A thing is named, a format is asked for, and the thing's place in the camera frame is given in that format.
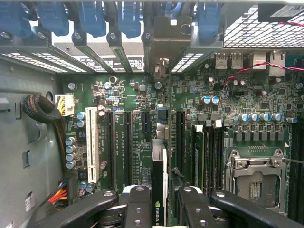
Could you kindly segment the metal CPU socket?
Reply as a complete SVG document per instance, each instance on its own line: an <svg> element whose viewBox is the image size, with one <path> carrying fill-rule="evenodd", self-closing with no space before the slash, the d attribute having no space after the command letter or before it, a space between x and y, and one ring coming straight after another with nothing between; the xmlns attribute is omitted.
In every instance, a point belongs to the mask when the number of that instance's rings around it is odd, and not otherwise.
<svg viewBox="0 0 304 228"><path fill-rule="evenodd" d="M281 149L262 157L241 156L233 149L225 168L224 190L285 214L286 163Z"/></svg>

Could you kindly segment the white power connector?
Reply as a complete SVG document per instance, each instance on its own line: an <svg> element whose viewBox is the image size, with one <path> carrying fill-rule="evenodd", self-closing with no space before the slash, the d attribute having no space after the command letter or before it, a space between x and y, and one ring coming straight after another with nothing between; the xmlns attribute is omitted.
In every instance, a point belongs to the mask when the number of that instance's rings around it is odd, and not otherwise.
<svg viewBox="0 0 304 228"><path fill-rule="evenodd" d="M55 95L55 103L62 116L74 115L75 103L73 95Z"/></svg>

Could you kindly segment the grey power supply housing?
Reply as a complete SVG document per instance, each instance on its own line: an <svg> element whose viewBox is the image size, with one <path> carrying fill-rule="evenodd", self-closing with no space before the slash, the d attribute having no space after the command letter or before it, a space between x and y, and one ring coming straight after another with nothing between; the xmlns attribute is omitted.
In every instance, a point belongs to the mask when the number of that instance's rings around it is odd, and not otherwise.
<svg viewBox="0 0 304 228"><path fill-rule="evenodd" d="M30 94L61 92L58 76L0 60L0 228L25 227L63 176L54 126L21 109Z"/></svg>

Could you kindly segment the long PCIe expansion slot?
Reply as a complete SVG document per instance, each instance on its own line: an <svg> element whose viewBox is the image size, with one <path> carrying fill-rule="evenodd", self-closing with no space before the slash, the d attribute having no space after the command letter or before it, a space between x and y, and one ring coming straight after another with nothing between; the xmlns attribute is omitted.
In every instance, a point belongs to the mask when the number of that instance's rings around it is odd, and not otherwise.
<svg viewBox="0 0 304 228"><path fill-rule="evenodd" d="M176 112L176 165L180 173L183 173L183 159L185 155L185 112Z"/></svg>
<svg viewBox="0 0 304 228"><path fill-rule="evenodd" d="M132 184L132 113L126 111L123 113L123 136L124 136L124 168L125 168L125 185Z"/></svg>
<svg viewBox="0 0 304 228"><path fill-rule="evenodd" d="M115 174L115 138L114 138L114 113L112 111L106 112L106 140L108 144L108 161L109 165L109 185L111 188L116 188L116 174Z"/></svg>

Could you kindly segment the short PCIe expansion slot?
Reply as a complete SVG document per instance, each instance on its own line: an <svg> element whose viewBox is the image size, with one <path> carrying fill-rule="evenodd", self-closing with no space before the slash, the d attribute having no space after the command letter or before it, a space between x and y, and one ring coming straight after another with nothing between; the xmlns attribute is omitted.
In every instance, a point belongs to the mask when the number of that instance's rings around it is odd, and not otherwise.
<svg viewBox="0 0 304 228"><path fill-rule="evenodd" d="M141 123L142 123L142 132L149 133L150 132L150 113L149 113L149 111L141 112Z"/></svg>

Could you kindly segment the green motherboard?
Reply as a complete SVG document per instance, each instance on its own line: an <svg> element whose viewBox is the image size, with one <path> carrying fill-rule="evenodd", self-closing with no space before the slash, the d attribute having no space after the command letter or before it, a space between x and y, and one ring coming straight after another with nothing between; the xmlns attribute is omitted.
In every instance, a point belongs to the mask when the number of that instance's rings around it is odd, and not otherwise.
<svg viewBox="0 0 304 228"><path fill-rule="evenodd" d="M224 171L225 165L233 149L241 156L271 156L275 149L281 149L284 157L290 159L292 125L297 124L297 155L299 160L299 139L301 126L304 125L304 50L299 53L284 52L285 66L269 63L270 53L266 53L265 70L254 70L253 53L243 54L243 68L231 68L231 54L228 56L228 68L217 70L215 56L186 74L173 72L172 75L172 131L171 156L168 167L168 198L166 226L179 226L174 216L174 200L172 196L172 171L176 165L176 112L185 112L185 155L183 159L183 183L193 186L192 181L192 126L203 125L205 133L204 153L204 187L206 180L206 130L210 129L210 191L212 189L212 140L213 124L222 121L224 130ZM285 70L284 76L269 76L269 67ZM84 199L97 191L109 188L108 144L106 140L106 112L114 113L115 138L115 174L118 193L125 188L124 168L124 118L123 113L132 113L132 184L143 185L152 189L152 139L155 136L157 122L155 106L162 95L158 92L161 83L155 83L153 76L148 74L99 74L74 75L63 79L63 95L73 95L75 103L74 115L64 116L66 138L74 137L76 149L74 153L76 166L69 170L78 184L78 198ZM203 104L203 96L217 96L218 104ZM86 126L77 127L78 112L85 112L87 107L96 107L98 114L98 149L99 149L99 180L88 182ZM142 132L141 112L150 113L150 132ZM240 113L258 114L257 121L239 121ZM280 113L281 121L260 121L261 113ZM286 163L286 203L285 214L289 218L290 162ZM296 221L299 222L299 164L296 164Z"/></svg>

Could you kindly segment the blue slot clip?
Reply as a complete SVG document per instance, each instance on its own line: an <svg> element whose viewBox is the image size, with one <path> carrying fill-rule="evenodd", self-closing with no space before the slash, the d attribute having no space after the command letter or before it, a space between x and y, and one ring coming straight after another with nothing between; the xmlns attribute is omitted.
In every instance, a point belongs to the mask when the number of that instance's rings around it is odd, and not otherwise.
<svg viewBox="0 0 304 228"><path fill-rule="evenodd" d="M62 2L38 2L37 15L42 26L53 32L56 36L69 34L69 19L66 8Z"/></svg>
<svg viewBox="0 0 304 228"><path fill-rule="evenodd" d="M213 38L219 29L221 21L222 3L199 2L196 19L198 24L199 40Z"/></svg>
<svg viewBox="0 0 304 228"><path fill-rule="evenodd" d="M77 4L83 31L94 38L106 35L106 21L101 1L80 1Z"/></svg>
<svg viewBox="0 0 304 228"><path fill-rule="evenodd" d="M11 33L19 38L31 37L29 15L21 2L0 1L0 32Z"/></svg>
<svg viewBox="0 0 304 228"><path fill-rule="evenodd" d="M181 10L181 2L166 2L164 8L164 15L171 19L176 18Z"/></svg>
<svg viewBox="0 0 304 228"><path fill-rule="evenodd" d="M118 28L128 39L141 34L140 2L118 2Z"/></svg>

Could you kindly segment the black RAM slot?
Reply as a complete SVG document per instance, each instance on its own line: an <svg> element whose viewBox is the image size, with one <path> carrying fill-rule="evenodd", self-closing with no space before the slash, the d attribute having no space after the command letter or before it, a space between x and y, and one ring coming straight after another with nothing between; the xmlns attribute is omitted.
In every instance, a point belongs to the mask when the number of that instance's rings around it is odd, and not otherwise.
<svg viewBox="0 0 304 228"><path fill-rule="evenodd" d="M212 140L212 189L218 190L221 185L221 130L222 121L216 120L213 124Z"/></svg>
<svg viewBox="0 0 304 228"><path fill-rule="evenodd" d="M209 178L209 169L210 169L210 129L206 130L206 180L205 180L205 193L209 196L210 191L210 178Z"/></svg>
<svg viewBox="0 0 304 228"><path fill-rule="evenodd" d="M292 125L292 138L291 138L291 150L290 150L290 158L295 159L297 155L297 124ZM296 164L294 162L290 162L290 198L289 198L289 218L291 220L296 221L296 200L295 200L295 193L296 193Z"/></svg>
<svg viewBox="0 0 304 228"><path fill-rule="evenodd" d="M224 130L220 129L218 133L218 188L223 189L223 171L224 171Z"/></svg>
<svg viewBox="0 0 304 228"><path fill-rule="evenodd" d="M299 160L304 162L304 125L301 126L299 139ZM304 163L299 164L299 222L304 225Z"/></svg>

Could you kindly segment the open black PC case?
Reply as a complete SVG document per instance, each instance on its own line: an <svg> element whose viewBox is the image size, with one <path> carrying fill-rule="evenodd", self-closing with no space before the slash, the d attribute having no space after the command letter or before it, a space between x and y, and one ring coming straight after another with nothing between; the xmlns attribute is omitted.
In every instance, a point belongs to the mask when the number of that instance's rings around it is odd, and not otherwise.
<svg viewBox="0 0 304 228"><path fill-rule="evenodd" d="M144 21L154 16L165 16L166 2L181 2L178 16L190 16L191 42L181 53L180 59L171 64L172 73L186 74L203 64L216 53L295 52L304 50L304 12L287 22L259 22L258 4L273 3L303 5L304 0L0 0L21 2L29 16L32 34L19 38L0 32L0 60L24 66L39 72L58 76L62 85L66 76L99 74L148 74L144 65ZM56 36L45 29L37 15L38 2L62 2L69 19L69 34ZM106 35L94 38L83 31L77 4L80 1L101 1L106 21ZM141 34L128 39L118 28L118 2L140 2ZM199 40L196 19L199 2L222 3L218 33L207 40ZM176 25L176 18L171 24ZM42 215L34 222L59 212L82 200L78 184L66 167L65 119L56 107L55 95L47 98L40 94L26 96L21 109L39 124L52 124L59 145L63 176L58 186L32 212L27 225L35 215Z"/></svg>

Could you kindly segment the white PCI expansion slot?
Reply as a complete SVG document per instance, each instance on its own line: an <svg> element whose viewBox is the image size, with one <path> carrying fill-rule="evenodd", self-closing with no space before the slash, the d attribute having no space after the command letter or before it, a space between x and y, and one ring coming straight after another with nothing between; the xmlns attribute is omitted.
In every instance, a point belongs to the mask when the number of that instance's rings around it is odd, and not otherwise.
<svg viewBox="0 0 304 228"><path fill-rule="evenodd" d="M98 114L96 107L87 107L86 114L86 151L88 182L99 180Z"/></svg>

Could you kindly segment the silver rear port block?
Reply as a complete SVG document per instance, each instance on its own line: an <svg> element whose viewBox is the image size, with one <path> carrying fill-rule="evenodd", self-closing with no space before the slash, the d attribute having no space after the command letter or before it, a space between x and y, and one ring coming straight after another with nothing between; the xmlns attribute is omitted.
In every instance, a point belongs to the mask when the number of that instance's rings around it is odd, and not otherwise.
<svg viewBox="0 0 304 228"><path fill-rule="evenodd" d="M252 56L252 64L254 65L254 70L265 70L266 65L261 65L260 63L266 62L266 52L255 52Z"/></svg>
<svg viewBox="0 0 304 228"><path fill-rule="evenodd" d="M270 53L269 63L272 65L284 67L285 66L285 53L282 51L279 51L279 50L272 51ZM278 67L273 67L273 66L269 67L269 76L284 76L284 75L285 75L284 69L280 69Z"/></svg>

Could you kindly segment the silver USB port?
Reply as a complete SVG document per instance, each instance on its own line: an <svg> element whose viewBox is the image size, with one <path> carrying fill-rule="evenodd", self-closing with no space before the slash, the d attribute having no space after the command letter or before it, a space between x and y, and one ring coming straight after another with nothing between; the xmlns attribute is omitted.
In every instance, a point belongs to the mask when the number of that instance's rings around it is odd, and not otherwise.
<svg viewBox="0 0 304 228"><path fill-rule="evenodd" d="M228 68L228 56L225 53L215 54L215 68L217 70L226 70Z"/></svg>
<svg viewBox="0 0 304 228"><path fill-rule="evenodd" d="M241 70L243 68L243 54L242 53L231 54L231 68L233 70Z"/></svg>

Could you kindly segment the black rear panel fitting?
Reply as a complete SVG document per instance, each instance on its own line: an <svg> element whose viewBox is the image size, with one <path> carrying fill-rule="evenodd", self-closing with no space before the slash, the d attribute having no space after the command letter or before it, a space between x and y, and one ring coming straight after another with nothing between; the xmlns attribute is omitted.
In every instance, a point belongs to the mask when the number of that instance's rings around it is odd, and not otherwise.
<svg viewBox="0 0 304 228"><path fill-rule="evenodd" d="M259 3L257 11L257 19L259 22L287 22L304 12L304 6L277 3Z"/></svg>

